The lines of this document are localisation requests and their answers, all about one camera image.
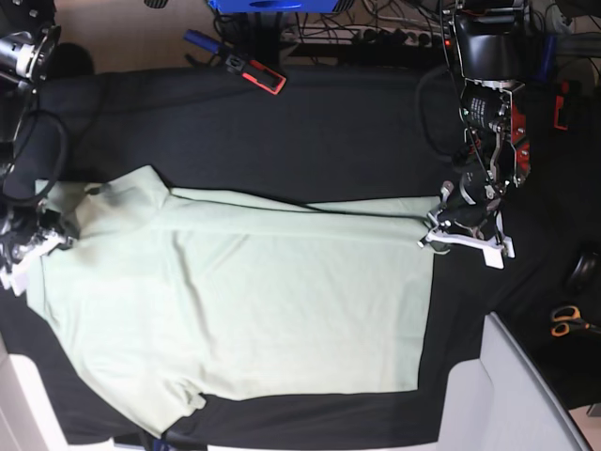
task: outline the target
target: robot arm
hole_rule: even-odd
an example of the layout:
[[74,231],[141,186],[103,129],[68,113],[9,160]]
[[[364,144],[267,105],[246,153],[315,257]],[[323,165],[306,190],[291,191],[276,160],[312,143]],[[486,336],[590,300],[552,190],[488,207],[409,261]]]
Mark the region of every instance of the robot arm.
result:
[[476,248],[487,266],[501,269],[504,257],[515,256],[503,232],[501,201],[530,173],[519,82],[528,73],[524,1],[456,0],[449,16],[464,79],[459,115],[468,152],[457,186],[445,182],[440,204],[428,213],[430,230],[420,245]]
[[[0,0],[1,180],[13,168],[15,140],[60,36],[54,11],[53,0]],[[60,158],[65,156],[63,149]],[[74,241],[71,227],[58,213],[45,209],[43,197],[23,200],[0,194],[0,283],[17,296],[26,288],[25,274],[33,258]]]

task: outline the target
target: light green shirt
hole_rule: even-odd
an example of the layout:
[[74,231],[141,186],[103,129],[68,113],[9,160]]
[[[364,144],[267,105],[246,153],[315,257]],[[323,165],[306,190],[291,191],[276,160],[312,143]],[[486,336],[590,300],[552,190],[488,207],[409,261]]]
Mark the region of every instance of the light green shirt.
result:
[[91,186],[54,188],[81,239],[33,265],[27,301],[140,427],[159,435],[202,394],[417,388],[433,255],[420,221],[392,216],[436,198],[298,207],[170,190],[148,166]]

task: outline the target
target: red and black tool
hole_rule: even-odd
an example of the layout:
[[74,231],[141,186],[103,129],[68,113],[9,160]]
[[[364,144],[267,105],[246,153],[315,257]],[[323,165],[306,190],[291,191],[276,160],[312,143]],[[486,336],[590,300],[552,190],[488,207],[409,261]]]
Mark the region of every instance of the red and black tool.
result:
[[286,78],[283,75],[254,59],[235,52],[234,49],[210,38],[200,31],[188,30],[184,35],[184,39],[212,54],[220,56],[223,58],[228,72],[240,75],[242,78],[273,95],[279,94],[285,85]]

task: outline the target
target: white surface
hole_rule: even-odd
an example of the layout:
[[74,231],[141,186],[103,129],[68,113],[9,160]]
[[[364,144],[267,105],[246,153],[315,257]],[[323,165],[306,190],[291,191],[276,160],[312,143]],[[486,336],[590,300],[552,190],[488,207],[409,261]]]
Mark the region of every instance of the white surface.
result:
[[601,451],[601,418],[587,416],[589,406],[570,411],[572,418],[594,451]]
[[39,377],[27,357],[0,364],[0,449],[67,451],[67,442]]
[[480,360],[456,365],[449,373],[437,451],[483,451],[493,396]]
[[485,320],[480,362],[452,371],[438,451],[590,449],[495,314]]

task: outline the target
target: black cable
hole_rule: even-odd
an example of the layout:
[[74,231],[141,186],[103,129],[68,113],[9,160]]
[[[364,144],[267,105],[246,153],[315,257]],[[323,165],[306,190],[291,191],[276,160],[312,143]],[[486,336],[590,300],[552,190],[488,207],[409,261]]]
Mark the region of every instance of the black cable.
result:
[[4,202],[12,207],[33,207],[41,202],[50,190],[53,189],[55,184],[58,182],[58,178],[61,176],[67,164],[67,157],[69,155],[69,132],[63,121],[54,113],[50,113],[45,110],[38,110],[32,113],[32,115],[38,116],[39,119],[45,119],[49,124],[52,124],[59,135],[60,146],[59,154],[54,164],[52,174],[48,177],[48,182],[41,191],[31,197],[17,198],[5,194],[3,190],[0,190],[0,202]]
[[594,17],[590,15],[589,19],[591,19],[591,21],[593,21],[593,23],[599,29],[599,31],[601,31],[601,25],[594,19]]
[[[304,33],[304,27],[305,27],[305,25],[307,25],[307,20],[309,18],[309,15],[305,14],[305,16],[304,16],[304,22],[302,23],[302,27],[301,27],[301,18],[299,17],[299,13],[295,12],[294,13],[294,17],[297,20],[297,29],[299,30],[300,43],[304,44],[304,35],[303,35],[303,33]],[[309,58],[311,59],[311,61],[313,62],[313,64],[315,64],[315,65],[319,64],[319,60],[316,57],[310,56]]]
[[[534,20],[532,19],[532,17],[536,17],[540,21],[540,28],[534,24]],[[537,33],[545,34],[547,32],[547,21],[545,20],[545,17],[543,16],[543,13],[541,11],[537,11],[533,7],[530,7],[530,21],[531,24],[534,25],[534,31],[536,31]]]
[[23,151],[27,148],[29,141],[31,141],[31,137],[34,135],[34,131],[36,130],[36,127],[38,126],[39,116],[35,115],[34,113],[40,109],[39,108],[39,93],[36,94],[35,103],[36,103],[36,107],[34,108],[34,110],[32,112],[28,113],[24,118],[24,121],[26,121],[28,118],[33,118],[32,122],[31,122],[31,127],[29,128],[29,132],[27,132],[27,135],[25,136],[25,138],[24,138],[23,142],[21,143],[21,145],[19,146],[19,148],[17,150],[15,150],[14,156],[12,158],[12,162],[10,162],[9,170],[5,173],[5,175],[2,178],[0,178],[0,187],[4,184],[6,177],[14,170],[15,164],[19,161],[19,159],[23,155]]
[[425,14],[422,12],[422,10],[421,10],[421,9],[419,9],[419,8],[418,8],[418,9],[417,9],[417,11],[418,11],[418,12],[419,12],[419,13],[422,15],[422,17],[424,17],[424,19],[425,19],[425,22],[428,24],[428,30],[430,30],[430,43],[431,43],[432,45],[434,45],[434,44],[433,44],[433,42],[434,42],[434,30],[432,29],[432,24],[430,23],[430,20],[429,20],[429,19],[427,18],[427,16],[426,16],[426,15],[425,15]]
[[[593,22],[593,23],[594,23],[594,25],[595,25],[595,26],[596,26],[596,27],[599,29],[599,32],[601,33],[601,24],[599,24],[599,22],[598,22],[598,21],[596,21],[596,20],[594,19],[594,17],[593,17],[593,15],[592,15],[592,14],[587,14],[587,13],[588,13],[588,11],[587,11],[585,8],[583,8],[583,7],[581,7],[580,5],[577,5],[577,4],[575,4],[575,3],[572,3],[572,2],[570,2],[569,0],[565,0],[565,2],[566,2],[568,5],[570,5],[571,7],[573,7],[573,8],[576,8],[576,9],[579,9],[581,12],[584,12],[584,15],[585,15],[585,16],[588,16],[588,17],[589,17],[589,19],[591,19],[591,22]],[[562,9],[560,8],[560,6],[559,6],[557,3],[551,3],[550,5],[548,5],[548,6],[545,8],[545,25],[547,25],[547,15],[548,15],[548,12],[549,12],[549,11],[551,10],[551,8],[553,8],[553,7],[557,7],[557,9],[558,9],[560,12],[562,12]]]
[[436,145],[436,143],[432,139],[432,136],[430,135],[430,132],[427,128],[422,93],[424,91],[424,86],[426,86],[432,80],[440,77],[447,71],[448,68],[446,66],[438,66],[437,68],[433,68],[420,79],[420,82],[415,88],[415,112],[417,116],[417,129],[424,141],[426,142],[426,144],[428,145],[428,148],[433,152],[434,157],[445,164],[452,163],[453,157],[448,153],[445,153],[442,150],[440,150],[440,148]]
[[596,65],[596,64],[594,64],[594,61],[593,61],[593,59],[592,59],[591,57],[589,57],[589,56],[579,56],[579,57],[576,57],[576,58],[574,58],[574,59],[571,59],[571,60],[569,60],[569,61],[568,61],[568,62],[566,62],[566,63],[563,63],[561,66],[559,66],[559,67],[557,68],[557,74],[559,75],[559,73],[560,73],[562,70],[564,70],[565,68],[567,68],[567,67],[568,67],[568,66],[570,66],[571,64],[573,64],[573,63],[576,63],[577,61],[582,61],[583,59],[588,59],[588,60],[589,60],[589,62],[591,63],[591,65],[593,66],[593,68],[594,68],[594,69],[596,70],[596,72],[597,72],[597,75],[598,75],[598,77],[599,77],[599,81],[601,81],[601,70],[600,70],[600,69],[597,67],[597,65]]
[[[455,80],[455,74],[453,73],[453,68],[451,67],[451,59],[449,58],[449,52],[447,50],[447,46],[444,44],[444,42],[446,41],[446,36],[444,33],[444,20],[443,20],[443,13],[442,13],[442,0],[439,0],[439,22],[440,22],[440,34],[442,37],[442,50],[444,52],[444,60],[446,61],[447,64],[447,70],[449,72],[449,76],[451,77],[451,81],[453,82],[453,89],[455,90],[455,95],[457,98],[457,102],[459,103],[459,108],[463,109],[463,104],[461,101],[461,94],[459,93],[459,89],[457,88],[457,83]],[[482,155],[481,155],[481,150],[478,147],[478,145],[476,144],[475,139],[473,139],[473,135],[471,133],[471,127],[470,124],[468,124],[466,122],[466,119],[464,118],[463,115],[460,115],[461,117],[461,122],[463,122],[463,125],[466,127],[466,135],[469,137],[470,139],[470,143],[473,146],[473,153],[475,153],[476,155],[476,159],[478,160],[478,164],[480,165],[480,167],[482,168],[482,171],[485,174],[485,178],[486,178],[486,183],[488,183],[493,190],[495,190],[495,193],[501,197],[501,193],[499,192],[499,189],[495,186],[495,184],[493,183],[492,179],[490,178],[490,175],[488,174],[488,170],[486,169],[485,166],[485,162],[482,159]]]

